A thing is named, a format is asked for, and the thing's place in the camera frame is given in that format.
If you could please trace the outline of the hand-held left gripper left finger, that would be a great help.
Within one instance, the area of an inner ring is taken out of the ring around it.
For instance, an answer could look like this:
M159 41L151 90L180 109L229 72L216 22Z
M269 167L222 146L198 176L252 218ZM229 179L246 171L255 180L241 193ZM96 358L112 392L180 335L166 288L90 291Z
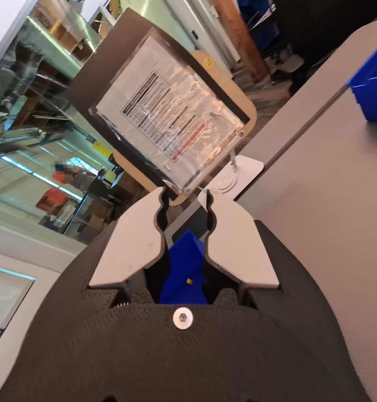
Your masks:
M161 259L166 252L168 207L167 188L157 187L121 215L89 287L115 287Z

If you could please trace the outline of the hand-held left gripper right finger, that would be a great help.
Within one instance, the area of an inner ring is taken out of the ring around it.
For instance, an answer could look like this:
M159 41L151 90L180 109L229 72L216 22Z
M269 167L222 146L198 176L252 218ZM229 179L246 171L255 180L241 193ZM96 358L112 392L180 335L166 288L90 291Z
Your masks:
M239 288L277 289L280 285L251 214L216 189L206 194L204 257Z

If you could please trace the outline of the blue plastic bin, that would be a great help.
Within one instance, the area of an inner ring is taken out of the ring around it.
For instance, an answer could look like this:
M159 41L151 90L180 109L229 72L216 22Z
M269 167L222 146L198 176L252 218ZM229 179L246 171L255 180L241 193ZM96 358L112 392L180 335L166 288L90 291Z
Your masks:
M191 230L169 249L170 274L163 286L159 304L206 305L202 292L204 244ZM191 285L186 283L190 278Z
M365 119L377 122L377 49L346 82L346 86L351 89Z

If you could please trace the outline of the metal shelf with boxes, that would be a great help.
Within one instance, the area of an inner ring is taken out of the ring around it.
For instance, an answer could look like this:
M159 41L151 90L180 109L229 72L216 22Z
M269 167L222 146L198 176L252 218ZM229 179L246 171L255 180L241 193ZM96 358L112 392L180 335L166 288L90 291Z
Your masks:
M74 197L53 212L45 213L38 224L56 233L89 244L111 223L115 213L114 203L85 194Z

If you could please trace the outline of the white flat pad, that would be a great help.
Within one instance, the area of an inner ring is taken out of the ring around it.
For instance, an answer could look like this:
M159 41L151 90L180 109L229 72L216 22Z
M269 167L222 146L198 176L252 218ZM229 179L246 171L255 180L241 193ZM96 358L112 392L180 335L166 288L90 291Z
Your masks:
M215 189L234 200L238 195L262 172L264 163L249 158L246 156L238 155L233 162L225 165L221 171L210 181L210 183L201 190L197 200L206 208L206 191Z

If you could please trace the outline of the orange storage boxes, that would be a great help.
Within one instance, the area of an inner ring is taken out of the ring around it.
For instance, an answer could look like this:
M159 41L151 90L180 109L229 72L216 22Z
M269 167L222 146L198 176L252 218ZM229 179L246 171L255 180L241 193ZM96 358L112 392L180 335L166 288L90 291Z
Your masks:
M45 213L49 213L62 208L68 200L69 197L66 193L59 188L52 187L43 194L40 200L35 204L35 207Z

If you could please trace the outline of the framed instruction sheet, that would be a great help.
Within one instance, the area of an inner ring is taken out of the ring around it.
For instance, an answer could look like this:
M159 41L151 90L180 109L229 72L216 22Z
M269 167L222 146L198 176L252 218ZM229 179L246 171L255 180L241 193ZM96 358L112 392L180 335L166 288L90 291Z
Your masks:
M245 136L246 112L194 56L128 8L66 91L99 134L171 200Z

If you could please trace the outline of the blue fabric cover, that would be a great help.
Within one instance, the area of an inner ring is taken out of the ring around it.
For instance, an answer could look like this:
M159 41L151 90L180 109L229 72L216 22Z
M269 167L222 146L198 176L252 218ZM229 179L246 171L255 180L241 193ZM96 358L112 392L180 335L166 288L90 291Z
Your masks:
M266 16L270 16L275 8L272 0L238 0L237 4L241 17L250 31L265 20ZM264 51L278 37L279 33L277 24L269 23L262 28L257 28L255 33L251 33L251 37L259 50Z

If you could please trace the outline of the yellow wall sign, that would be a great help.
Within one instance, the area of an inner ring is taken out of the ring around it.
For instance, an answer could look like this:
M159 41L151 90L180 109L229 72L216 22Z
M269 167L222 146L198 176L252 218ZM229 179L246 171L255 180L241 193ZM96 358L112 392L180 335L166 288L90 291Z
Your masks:
M101 155L103 155L106 159L110 158L112 154L112 149L108 148L106 145L101 143L100 141L95 141L92 146L93 149L95 149L97 152L99 152Z

